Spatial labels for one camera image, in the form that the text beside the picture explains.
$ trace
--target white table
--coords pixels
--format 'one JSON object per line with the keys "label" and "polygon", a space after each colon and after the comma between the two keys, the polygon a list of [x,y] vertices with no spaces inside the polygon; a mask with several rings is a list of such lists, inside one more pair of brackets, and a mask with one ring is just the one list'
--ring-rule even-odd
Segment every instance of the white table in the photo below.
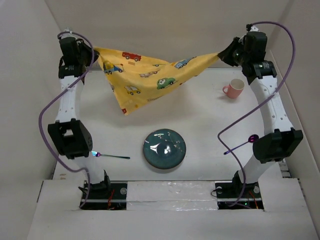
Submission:
{"label": "white table", "polygon": [[[141,198],[143,203],[155,200],[157,194],[161,199],[153,205],[136,205],[125,211],[79,210],[81,192],[77,186],[83,184],[84,175],[69,173],[58,164],[53,180],[43,183],[28,240],[318,239],[298,181],[282,178],[277,164],[259,179],[264,211],[217,210],[217,202],[207,195],[203,199],[191,196],[193,200],[206,201],[207,207],[176,211],[169,202],[182,199],[175,199],[163,186],[153,190],[152,182],[148,182],[197,181],[201,195],[202,182],[206,191],[213,184],[203,180],[232,179],[239,166],[231,155],[223,155],[225,149],[217,134],[257,105],[247,84],[238,99],[224,96],[222,87],[234,78],[245,80],[240,69],[207,69],[171,94],[124,116],[103,73],[88,74],[80,114],[92,135],[94,150],[131,157],[99,157],[99,164],[112,181],[147,181],[141,183],[146,185],[139,187],[138,194],[130,193],[128,188],[129,199]],[[143,157],[144,139],[161,128],[177,131],[186,142],[185,159],[174,170],[155,169]],[[263,134],[259,112],[222,138],[235,147],[251,134]],[[236,154],[245,164],[252,155],[252,145],[241,147]],[[77,168],[72,160],[64,160]],[[129,185],[138,186],[137,182]]]}
{"label": "white table", "polygon": [[[234,78],[245,81],[243,93],[235,100],[222,92]],[[80,119],[92,135],[95,151],[131,157],[97,158],[112,181],[230,180],[240,168],[231,154],[223,155],[226,149],[217,139],[218,132],[256,105],[254,93],[239,69],[209,68],[174,92],[124,116],[104,74],[94,71],[85,79]],[[158,170],[143,156],[146,137],[162,128],[178,132],[186,143],[185,159],[173,171]],[[251,134],[262,136],[263,132],[257,111],[222,138],[235,147]],[[252,155],[252,144],[239,148],[236,154],[245,164]],[[68,173],[58,164],[56,173],[62,172]]]}

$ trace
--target white wall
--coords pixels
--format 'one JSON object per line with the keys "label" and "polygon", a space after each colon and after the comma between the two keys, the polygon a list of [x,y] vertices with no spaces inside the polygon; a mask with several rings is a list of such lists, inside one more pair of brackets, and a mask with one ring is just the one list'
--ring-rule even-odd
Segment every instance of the white wall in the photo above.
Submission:
{"label": "white wall", "polygon": [[[43,0],[0,0],[0,239],[24,240],[55,161],[39,130],[59,91],[56,25]],[[45,116],[44,126],[56,110]]]}
{"label": "white wall", "polygon": [[289,0],[45,1],[61,30],[72,27],[102,48],[174,62],[224,50],[246,24],[278,20]]}
{"label": "white wall", "polygon": [[[319,9],[319,0],[290,0],[279,20],[291,30],[296,42],[296,59],[286,85],[299,119],[290,112],[288,115],[296,127],[300,120],[304,129],[304,140],[287,163],[292,175],[300,178],[320,236]],[[284,75],[292,54],[290,39],[281,29],[276,29],[272,37],[271,50],[280,73]]]}

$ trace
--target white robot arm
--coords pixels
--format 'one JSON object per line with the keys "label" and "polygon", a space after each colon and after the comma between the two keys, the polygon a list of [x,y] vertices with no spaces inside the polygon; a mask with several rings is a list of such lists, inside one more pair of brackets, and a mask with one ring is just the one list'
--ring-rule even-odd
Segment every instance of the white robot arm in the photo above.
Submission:
{"label": "white robot arm", "polygon": [[238,195],[243,184],[246,184],[245,193],[252,190],[259,177],[275,162],[289,157],[303,139],[302,131],[294,129],[276,92],[278,82],[275,66],[265,60],[266,34],[251,24],[246,27],[247,34],[241,38],[235,37],[218,56],[230,66],[242,67],[242,73],[259,105],[271,95],[273,97],[260,108],[264,136],[253,143],[253,155],[243,167],[244,171],[237,171],[232,179],[232,188]]}
{"label": "white robot arm", "polygon": [[48,132],[61,156],[72,159],[80,168],[85,167],[90,174],[91,191],[102,185],[109,185],[108,176],[99,168],[97,160],[92,156],[93,140],[80,121],[80,98],[85,85],[83,78],[73,87],[69,87],[85,72],[85,67],[91,62],[92,50],[82,39],[76,39],[72,34],[65,33],[59,40],[63,57],[59,64],[59,80],[61,91],[68,91],[60,98],[58,114],[55,123],[48,125]]}

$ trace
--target red wire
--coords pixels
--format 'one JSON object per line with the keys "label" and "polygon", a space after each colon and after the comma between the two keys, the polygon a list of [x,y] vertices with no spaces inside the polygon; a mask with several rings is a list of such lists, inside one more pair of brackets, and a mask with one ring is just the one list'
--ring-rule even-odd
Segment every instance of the red wire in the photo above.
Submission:
{"label": "red wire", "polygon": [[259,209],[255,196],[252,194],[251,191],[249,191],[249,194],[253,197],[253,200],[254,200],[254,203],[255,203],[255,208],[256,208],[256,209]]}
{"label": "red wire", "polygon": [[114,196],[114,193],[115,193],[115,190],[113,189],[113,191],[111,192],[111,196],[108,198],[108,207],[107,207],[107,209],[109,209],[110,208],[110,206],[111,206],[111,200],[112,200],[112,198],[113,198],[113,196]]}

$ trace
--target pink mug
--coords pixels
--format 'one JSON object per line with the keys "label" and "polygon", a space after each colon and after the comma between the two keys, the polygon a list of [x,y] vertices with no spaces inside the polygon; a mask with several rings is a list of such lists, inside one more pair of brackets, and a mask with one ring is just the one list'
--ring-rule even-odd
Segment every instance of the pink mug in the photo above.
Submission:
{"label": "pink mug", "polygon": [[222,91],[231,99],[236,99],[245,88],[245,83],[241,79],[235,78],[231,80],[228,86],[224,86]]}

